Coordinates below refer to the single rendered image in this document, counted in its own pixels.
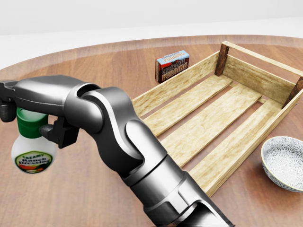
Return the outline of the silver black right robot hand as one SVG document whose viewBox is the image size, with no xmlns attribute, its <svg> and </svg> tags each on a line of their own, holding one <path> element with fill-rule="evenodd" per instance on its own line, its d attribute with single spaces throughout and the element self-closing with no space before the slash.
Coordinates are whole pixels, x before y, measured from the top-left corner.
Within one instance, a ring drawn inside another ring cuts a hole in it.
<svg viewBox="0 0 303 227">
<path fill-rule="evenodd" d="M 42 114 L 57 116 L 54 124 L 36 126 L 38 134 L 67 147 L 77 141 L 79 128 L 65 118 L 64 104 L 71 90 L 83 82 L 65 75 L 40 76 L 28 79 L 0 81 L 0 119 L 11 122 L 17 107 Z"/>
</svg>

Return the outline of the white salad dressing bottle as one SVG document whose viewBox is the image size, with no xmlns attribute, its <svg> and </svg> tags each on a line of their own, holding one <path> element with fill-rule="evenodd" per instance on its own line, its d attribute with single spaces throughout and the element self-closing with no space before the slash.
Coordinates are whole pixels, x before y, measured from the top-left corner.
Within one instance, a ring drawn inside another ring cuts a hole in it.
<svg viewBox="0 0 303 227">
<path fill-rule="evenodd" d="M 45 171 L 56 157 L 55 143 L 39 132 L 40 127 L 48 124 L 48 115 L 18 107 L 17 123 L 19 136 L 11 149 L 13 164 L 27 174 Z"/>
</svg>

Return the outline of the wooden slat tray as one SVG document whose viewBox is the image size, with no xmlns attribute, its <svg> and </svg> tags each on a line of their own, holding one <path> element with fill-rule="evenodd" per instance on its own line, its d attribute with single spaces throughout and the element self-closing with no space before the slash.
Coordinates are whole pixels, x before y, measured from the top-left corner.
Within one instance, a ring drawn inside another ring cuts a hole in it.
<svg viewBox="0 0 303 227">
<path fill-rule="evenodd" d="M 225 41 L 219 51 L 133 100 L 158 136 L 222 90 L 226 93 L 162 140 L 185 165 L 256 102 L 261 102 L 190 174 L 213 195 L 303 96 L 303 71 Z"/>
</svg>

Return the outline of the chocolate pudding box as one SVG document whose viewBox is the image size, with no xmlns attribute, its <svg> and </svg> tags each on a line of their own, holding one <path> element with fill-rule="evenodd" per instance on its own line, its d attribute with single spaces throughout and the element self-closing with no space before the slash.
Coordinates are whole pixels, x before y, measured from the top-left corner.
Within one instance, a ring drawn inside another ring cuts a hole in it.
<svg viewBox="0 0 303 227">
<path fill-rule="evenodd" d="M 186 70 L 189 65 L 190 55 L 182 50 L 165 55 L 155 60 L 155 79 L 162 83 L 171 77 Z"/>
</svg>

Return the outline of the white patterned bowl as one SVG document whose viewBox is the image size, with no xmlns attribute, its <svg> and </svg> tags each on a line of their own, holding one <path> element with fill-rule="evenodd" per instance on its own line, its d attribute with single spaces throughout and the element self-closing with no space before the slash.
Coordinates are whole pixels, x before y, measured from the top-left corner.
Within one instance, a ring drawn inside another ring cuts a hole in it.
<svg viewBox="0 0 303 227">
<path fill-rule="evenodd" d="M 288 136 L 276 136 L 261 148 L 262 166 L 279 187 L 291 192 L 303 192 L 303 141 Z"/>
</svg>

